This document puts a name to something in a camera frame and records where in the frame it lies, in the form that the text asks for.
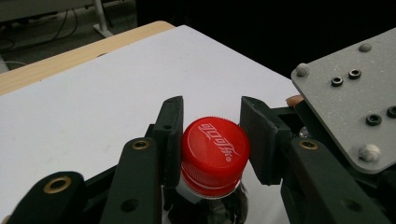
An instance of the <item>screw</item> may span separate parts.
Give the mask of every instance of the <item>screw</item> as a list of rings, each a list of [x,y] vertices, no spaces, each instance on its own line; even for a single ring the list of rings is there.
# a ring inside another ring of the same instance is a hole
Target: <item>screw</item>
[[[358,70],[358,69],[350,70],[349,73],[348,73],[348,77],[350,79],[358,79],[358,78],[360,78],[361,77],[361,70]]]
[[[301,138],[312,138],[312,135],[309,133],[308,129],[305,126],[302,129],[300,129],[298,135]]]
[[[390,106],[387,111],[388,117],[396,119],[396,105]]]
[[[344,80],[341,77],[334,77],[332,79],[332,86],[339,87],[343,85]]]
[[[359,148],[359,158],[363,161],[378,161],[381,156],[381,150],[376,145],[364,145]]]
[[[296,67],[297,77],[305,77],[309,75],[309,66],[306,63],[300,63]]]
[[[371,49],[372,49],[372,46],[369,45],[369,44],[362,44],[362,45],[359,47],[359,51],[360,51],[360,52],[363,52],[363,53],[368,52],[368,51],[370,51]]]
[[[370,114],[366,117],[366,123],[370,126],[376,126],[380,124],[382,121],[381,116],[377,114]]]

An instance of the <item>cable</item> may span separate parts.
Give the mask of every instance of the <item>cable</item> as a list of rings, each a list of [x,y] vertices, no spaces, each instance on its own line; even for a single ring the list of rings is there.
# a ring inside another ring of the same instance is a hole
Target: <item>cable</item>
[[[22,49],[34,48],[34,47],[37,47],[37,46],[40,46],[40,45],[44,45],[44,44],[48,44],[49,42],[52,42],[52,41],[55,41],[55,40],[59,40],[59,39],[62,39],[62,38],[65,38],[65,37],[68,37],[68,36],[72,35],[78,28],[78,17],[77,17],[76,11],[73,8],[72,8],[72,11],[74,13],[75,21],[76,21],[74,29],[68,35],[64,35],[64,36],[58,37],[58,35],[61,33],[62,29],[64,28],[64,24],[65,24],[66,19],[67,19],[68,11],[69,11],[69,9],[66,10],[66,14],[64,15],[64,20],[62,21],[61,27],[59,28],[58,32],[56,33],[56,35],[53,38],[51,38],[49,40],[46,40],[46,41],[43,41],[43,42],[40,42],[40,43],[34,43],[34,44],[26,45],[26,46],[12,48],[12,47],[14,47],[14,45],[15,45],[14,44],[11,48],[0,49],[0,53],[10,53],[10,52],[15,52],[15,51],[22,50]]]
[[[12,39],[10,39],[10,38],[0,38],[0,41],[8,41],[9,43],[10,43],[10,46],[9,47],[6,47],[6,48],[3,48],[3,49],[0,49],[0,50],[6,50],[6,49],[12,49],[12,48],[14,48],[14,46],[15,46],[15,41],[13,41]]]
[[[8,62],[0,62],[0,63],[17,63],[17,64],[22,64],[22,65],[27,65],[27,63],[21,63],[21,62],[17,62],[17,61],[8,61]]]

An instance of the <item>plastic bottle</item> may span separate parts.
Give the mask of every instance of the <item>plastic bottle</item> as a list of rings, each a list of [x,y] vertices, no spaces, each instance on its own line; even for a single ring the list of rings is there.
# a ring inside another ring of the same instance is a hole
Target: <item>plastic bottle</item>
[[[244,223],[248,198],[241,178],[250,154],[245,132],[227,119],[205,117],[189,125],[181,147],[171,223]]]

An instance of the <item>metal plate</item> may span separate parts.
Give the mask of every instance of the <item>metal plate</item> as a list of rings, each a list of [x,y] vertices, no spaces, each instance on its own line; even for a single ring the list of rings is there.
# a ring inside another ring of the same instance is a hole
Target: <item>metal plate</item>
[[[361,76],[351,79],[354,69]],[[295,69],[291,79],[355,169],[376,174],[396,162],[396,119],[387,115],[396,106],[396,29]],[[368,125],[370,114],[381,123]]]

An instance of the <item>wooden table edge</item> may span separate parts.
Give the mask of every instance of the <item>wooden table edge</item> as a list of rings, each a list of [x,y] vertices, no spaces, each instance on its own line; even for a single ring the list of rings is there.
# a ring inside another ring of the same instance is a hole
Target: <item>wooden table edge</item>
[[[166,21],[155,21],[78,49],[72,49],[48,59],[5,72],[0,74],[0,96],[174,27]]]

